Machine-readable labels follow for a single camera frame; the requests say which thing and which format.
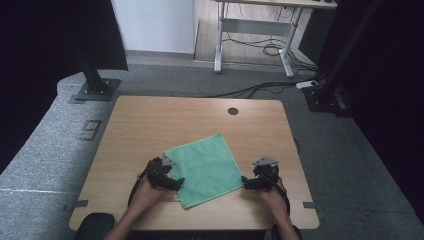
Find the wall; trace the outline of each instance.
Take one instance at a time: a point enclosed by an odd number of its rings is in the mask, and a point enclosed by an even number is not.
[[[194,53],[195,0],[112,0],[125,50]]]

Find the gray carpet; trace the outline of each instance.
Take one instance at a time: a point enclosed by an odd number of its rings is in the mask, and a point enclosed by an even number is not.
[[[259,71],[129,69],[100,72],[122,80],[111,102],[69,104],[84,83],[82,74],[58,84],[50,110],[0,177],[0,239],[74,237],[68,227],[72,205],[118,96],[199,97],[287,81],[281,73]],[[309,112],[296,88],[270,90],[274,93],[259,91],[254,98],[283,102],[320,219],[318,229],[302,230],[304,239],[424,239],[423,225],[352,119]],[[92,134],[83,131],[87,120],[101,121],[92,141],[83,140]]]

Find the green towel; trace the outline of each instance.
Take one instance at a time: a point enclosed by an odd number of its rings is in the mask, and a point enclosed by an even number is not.
[[[220,133],[165,151],[176,163],[174,179],[185,178],[178,191],[185,209],[234,191],[243,183],[230,149]]]

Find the tabletop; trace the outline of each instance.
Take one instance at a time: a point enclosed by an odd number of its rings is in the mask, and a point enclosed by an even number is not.
[[[323,8],[334,9],[337,8],[337,3],[332,0],[327,3],[324,0],[215,0],[216,2],[226,3],[242,3],[242,4],[257,4],[257,5],[272,5],[272,6],[286,6],[286,7],[304,7],[304,8]]]
[[[221,133],[243,175],[252,162],[278,160],[288,189],[293,224],[319,225],[312,197],[281,102],[276,100],[121,96],[114,107],[79,201],[70,219],[78,229],[85,216],[106,212],[121,218],[137,173],[165,150]],[[269,229],[271,213],[251,190],[240,188],[184,210],[169,192],[136,223],[137,230]]]

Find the desk leg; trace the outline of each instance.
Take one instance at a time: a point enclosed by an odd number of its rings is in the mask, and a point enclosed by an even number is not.
[[[300,15],[302,14],[302,10],[303,10],[303,8],[301,8],[301,7],[296,8],[294,19],[292,21],[292,26],[290,28],[289,35],[287,36],[286,45],[282,50],[279,51],[281,61],[283,62],[284,70],[286,71],[286,75],[287,75],[288,78],[293,78],[294,74],[293,74],[293,71],[292,71],[291,66],[290,66],[290,61],[287,59],[287,53],[289,52],[290,45],[293,41],[293,37],[294,37],[294,34],[296,32],[297,25],[299,23]]]
[[[219,19],[218,19],[218,44],[215,49],[215,67],[214,72],[221,72],[221,62],[222,62],[222,24],[224,22],[224,9],[225,3],[220,2],[219,5],[221,9],[219,11]]]

